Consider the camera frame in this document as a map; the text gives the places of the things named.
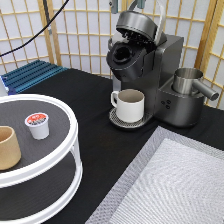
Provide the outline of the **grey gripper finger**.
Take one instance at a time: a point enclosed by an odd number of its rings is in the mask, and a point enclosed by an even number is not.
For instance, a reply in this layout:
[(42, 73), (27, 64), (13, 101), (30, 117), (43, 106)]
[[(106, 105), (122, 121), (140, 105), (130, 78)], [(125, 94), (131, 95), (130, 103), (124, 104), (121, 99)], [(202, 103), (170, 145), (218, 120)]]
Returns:
[(137, 7), (139, 9), (144, 9), (146, 0), (137, 0)]
[(111, 13), (118, 13), (118, 0), (111, 0)]

